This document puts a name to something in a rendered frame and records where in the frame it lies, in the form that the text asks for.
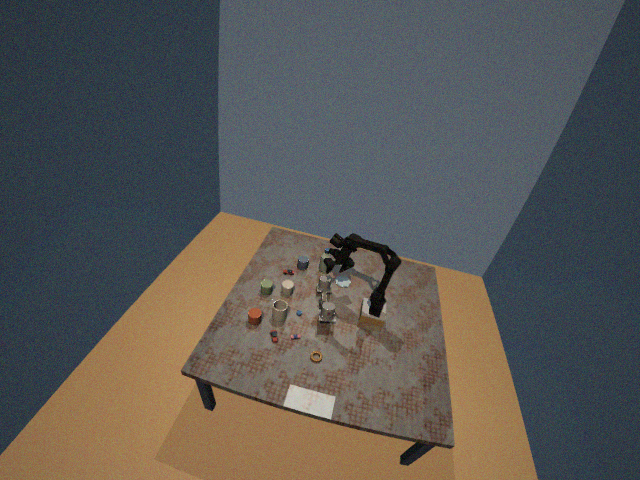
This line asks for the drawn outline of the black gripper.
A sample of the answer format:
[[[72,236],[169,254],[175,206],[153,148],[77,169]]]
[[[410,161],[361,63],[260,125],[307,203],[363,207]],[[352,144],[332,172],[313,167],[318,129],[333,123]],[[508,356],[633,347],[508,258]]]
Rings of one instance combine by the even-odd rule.
[[[342,265],[339,273],[342,273],[345,270],[347,270],[347,269],[349,269],[351,267],[354,267],[354,265],[355,265],[355,263],[354,263],[354,261],[352,260],[351,257],[349,257],[349,256],[346,257],[346,256],[342,255],[340,251],[338,251],[338,256],[335,256],[335,259],[336,259],[335,261],[333,261],[332,258],[325,258],[324,259],[323,262],[325,263],[325,265],[327,267],[327,270],[326,270],[327,274],[331,270],[333,270],[333,267],[335,265]]]

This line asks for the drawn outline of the white round dish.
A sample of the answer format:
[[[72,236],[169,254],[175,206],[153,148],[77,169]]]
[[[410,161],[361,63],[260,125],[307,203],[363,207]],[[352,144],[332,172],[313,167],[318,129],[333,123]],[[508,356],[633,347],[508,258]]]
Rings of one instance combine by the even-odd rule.
[[[339,287],[342,287],[342,288],[347,288],[351,285],[351,281],[344,276],[337,277],[335,282]]]

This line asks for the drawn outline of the olive green cylinder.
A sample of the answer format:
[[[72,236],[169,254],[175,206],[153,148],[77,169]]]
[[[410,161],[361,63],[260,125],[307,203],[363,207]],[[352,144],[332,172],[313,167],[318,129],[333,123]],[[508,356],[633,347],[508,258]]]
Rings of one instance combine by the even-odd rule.
[[[270,295],[273,292],[273,282],[271,280],[262,280],[261,282],[261,293],[263,295]]]

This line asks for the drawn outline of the orange cylinder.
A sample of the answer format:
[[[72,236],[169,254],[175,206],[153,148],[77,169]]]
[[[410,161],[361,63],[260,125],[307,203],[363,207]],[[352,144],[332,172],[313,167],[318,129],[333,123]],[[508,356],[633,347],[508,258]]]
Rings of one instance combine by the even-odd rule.
[[[257,307],[255,308],[251,308],[248,311],[248,322],[251,325],[258,325],[261,324],[262,322],[262,315],[261,315],[261,311],[260,309],[258,309]]]

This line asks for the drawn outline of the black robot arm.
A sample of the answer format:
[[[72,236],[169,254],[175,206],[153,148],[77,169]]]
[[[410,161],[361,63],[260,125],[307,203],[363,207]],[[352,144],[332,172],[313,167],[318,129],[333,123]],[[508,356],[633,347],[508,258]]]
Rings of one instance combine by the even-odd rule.
[[[343,246],[341,250],[333,248],[329,249],[329,254],[333,255],[334,259],[335,256],[338,256],[338,251],[340,251],[342,255],[348,257],[350,256],[351,252],[355,253],[357,251],[357,248],[363,248],[380,254],[382,261],[385,264],[385,274],[383,275],[378,288],[376,287],[369,297],[371,301],[369,314],[379,318],[380,312],[384,304],[386,303],[385,290],[393,273],[401,264],[400,258],[387,245],[382,245],[373,241],[365,240],[355,233],[352,233],[346,238],[342,238],[336,233],[330,239],[330,243],[336,248],[341,248]],[[390,260],[387,254],[391,257]]]

